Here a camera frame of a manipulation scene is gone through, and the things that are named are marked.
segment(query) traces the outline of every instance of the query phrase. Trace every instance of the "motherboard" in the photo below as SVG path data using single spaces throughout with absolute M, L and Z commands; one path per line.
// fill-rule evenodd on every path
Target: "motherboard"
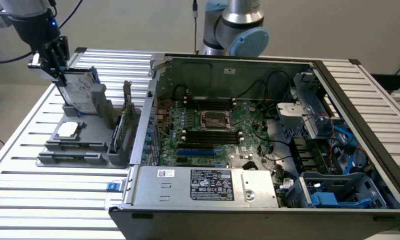
M 158 165 L 241 168 L 254 162 L 263 168 L 262 157 L 270 146 L 265 141 L 266 117 L 257 114 L 258 106 L 249 101 L 161 101 L 155 114 Z

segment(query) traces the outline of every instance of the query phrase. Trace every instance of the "gray floor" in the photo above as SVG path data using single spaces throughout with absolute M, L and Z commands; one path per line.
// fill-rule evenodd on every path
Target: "gray floor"
M 3 142 L 11 136 L 46 88 L 46 85 L 0 84 L 0 139 Z

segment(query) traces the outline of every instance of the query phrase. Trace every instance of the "white wall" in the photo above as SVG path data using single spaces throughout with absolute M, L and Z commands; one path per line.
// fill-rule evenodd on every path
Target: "white wall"
M 203 9 L 206 0 L 198 1 Z M 57 0 L 61 22 L 77 0 Z M 261 0 L 269 44 L 263 55 L 356 58 L 373 73 L 400 64 L 400 0 Z M 190 0 L 85 0 L 62 28 L 69 46 L 193 51 Z M 202 11 L 197 39 L 202 39 Z M 0 29 L 0 60 L 29 50 L 13 28 Z M 47 84 L 26 60 L 0 65 L 0 83 Z

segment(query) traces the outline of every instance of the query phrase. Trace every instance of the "aluminum workbench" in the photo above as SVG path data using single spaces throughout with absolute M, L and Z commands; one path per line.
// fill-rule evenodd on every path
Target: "aluminum workbench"
M 114 106 L 123 103 L 122 84 L 130 81 L 131 101 L 142 109 L 150 57 L 147 52 L 87 49 L 75 53 L 70 67 L 97 68 Z M 400 166 L 400 106 L 361 65 L 319 60 Z M 103 205 L 106 197 L 121 197 L 105 189 L 125 178 L 126 170 L 35 166 L 63 114 L 62 103 L 50 85 L 0 151 L 0 239 L 123 239 Z M 400 240 L 400 232 L 369 239 Z

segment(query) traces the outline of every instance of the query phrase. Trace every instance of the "blue pcie slot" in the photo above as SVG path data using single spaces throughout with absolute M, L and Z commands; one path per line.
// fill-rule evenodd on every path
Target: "blue pcie slot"
M 207 150 L 177 150 L 175 155 L 178 156 L 206 156 L 214 157 L 215 152 Z

